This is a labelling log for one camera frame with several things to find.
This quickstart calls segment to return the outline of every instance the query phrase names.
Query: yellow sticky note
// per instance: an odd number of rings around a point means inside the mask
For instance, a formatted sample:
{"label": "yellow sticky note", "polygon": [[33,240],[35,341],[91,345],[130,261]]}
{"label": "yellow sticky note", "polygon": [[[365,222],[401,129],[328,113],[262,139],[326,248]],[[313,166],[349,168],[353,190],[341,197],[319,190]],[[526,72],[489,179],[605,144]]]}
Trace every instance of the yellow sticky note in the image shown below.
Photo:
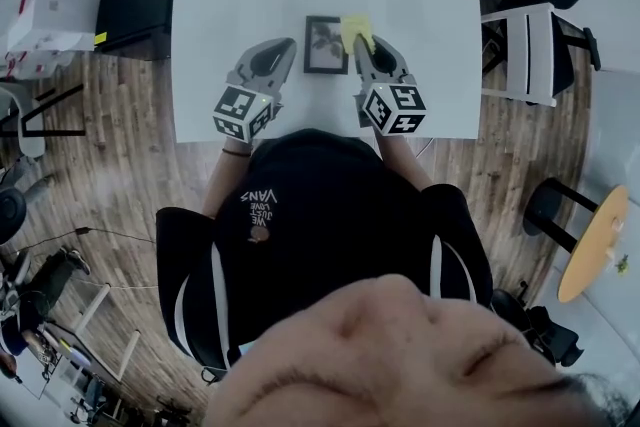
{"label": "yellow sticky note", "polygon": [[107,41],[107,33],[103,32],[102,34],[96,34],[96,38],[93,40],[94,45],[99,45],[100,43],[104,43]]}
{"label": "yellow sticky note", "polygon": [[353,54],[353,44],[358,34],[362,34],[371,49],[371,53],[375,51],[376,45],[373,41],[373,31],[367,15],[352,15],[340,18],[340,33],[342,35],[342,45],[347,54]]}

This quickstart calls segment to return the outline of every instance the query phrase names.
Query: bracelet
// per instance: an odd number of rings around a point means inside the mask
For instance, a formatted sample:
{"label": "bracelet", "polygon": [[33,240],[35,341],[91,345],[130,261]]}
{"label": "bracelet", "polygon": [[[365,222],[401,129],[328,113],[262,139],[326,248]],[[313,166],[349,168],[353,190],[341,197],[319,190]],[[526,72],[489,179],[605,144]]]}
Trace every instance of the bracelet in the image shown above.
{"label": "bracelet", "polygon": [[248,159],[251,157],[251,153],[240,153],[237,151],[227,150],[226,148],[222,148],[222,153],[226,153],[227,155],[233,155],[234,157],[242,157],[244,159]]}

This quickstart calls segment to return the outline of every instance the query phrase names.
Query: black picture frame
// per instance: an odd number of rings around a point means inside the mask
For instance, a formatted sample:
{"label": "black picture frame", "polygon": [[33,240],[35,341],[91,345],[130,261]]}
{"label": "black picture frame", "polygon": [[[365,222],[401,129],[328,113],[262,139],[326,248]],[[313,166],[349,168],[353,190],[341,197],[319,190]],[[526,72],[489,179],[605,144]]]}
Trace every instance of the black picture frame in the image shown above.
{"label": "black picture frame", "polygon": [[314,51],[312,48],[313,39],[313,26],[314,24],[340,24],[340,17],[338,16],[307,16],[307,24],[304,37],[304,73],[323,73],[325,75],[348,75],[349,74],[349,55],[344,50],[342,39],[339,44],[342,49],[342,66],[340,68],[319,68],[311,66],[311,53]]}

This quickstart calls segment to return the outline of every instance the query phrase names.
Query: man's eyebrow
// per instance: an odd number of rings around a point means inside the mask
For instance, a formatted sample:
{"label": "man's eyebrow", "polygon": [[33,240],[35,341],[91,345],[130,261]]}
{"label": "man's eyebrow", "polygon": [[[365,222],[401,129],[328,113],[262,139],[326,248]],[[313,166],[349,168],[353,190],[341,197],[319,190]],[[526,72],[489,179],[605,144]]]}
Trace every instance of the man's eyebrow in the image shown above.
{"label": "man's eyebrow", "polygon": [[365,404],[372,402],[371,395],[364,388],[347,387],[335,379],[327,378],[314,372],[306,373],[298,369],[290,368],[276,374],[263,384],[251,400],[249,400],[248,405],[242,409],[239,416],[245,415],[268,395],[271,395],[279,389],[295,384],[308,384],[335,393],[336,395],[343,395],[358,400]]}
{"label": "man's eyebrow", "polygon": [[580,395],[586,393],[587,389],[585,385],[575,377],[564,376],[562,379],[550,383],[509,391],[505,393],[505,396],[525,398],[562,392]]}

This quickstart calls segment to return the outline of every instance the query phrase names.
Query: white table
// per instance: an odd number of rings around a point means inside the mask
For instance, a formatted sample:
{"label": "white table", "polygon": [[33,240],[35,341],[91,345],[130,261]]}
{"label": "white table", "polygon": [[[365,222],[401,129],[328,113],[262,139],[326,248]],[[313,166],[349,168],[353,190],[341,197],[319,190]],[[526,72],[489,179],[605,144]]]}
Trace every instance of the white table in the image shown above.
{"label": "white table", "polygon": [[302,128],[366,137],[353,95],[360,78],[303,73],[309,15],[364,13],[375,34],[405,57],[427,106],[416,137],[476,138],[482,85],[479,0],[174,0],[173,108],[178,142],[223,139],[212,114],[227,72],[249,47],[292,37],[296,60],[282,88],[284,108],[260,136]]}

